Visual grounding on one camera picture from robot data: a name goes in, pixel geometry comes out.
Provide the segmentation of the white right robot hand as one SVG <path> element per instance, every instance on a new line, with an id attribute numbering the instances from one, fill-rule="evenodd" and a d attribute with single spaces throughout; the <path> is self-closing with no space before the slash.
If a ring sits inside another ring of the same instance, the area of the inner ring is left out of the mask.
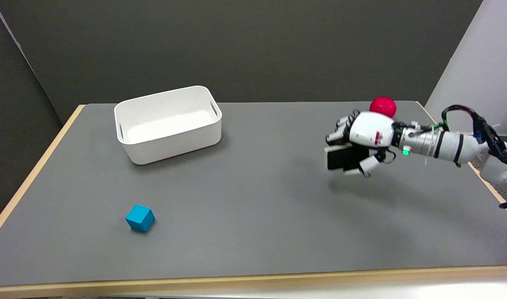
<path id="1" fill-rule="evenodd" d="M 339 119 L 335 131 L 325 137 L 326 168 L 368 177 L 379 165 L 388 164 L 386 154 L 391 147 L 400 146 L 405 132 L 402 123 L 383 114 L 354 110 Z"/>

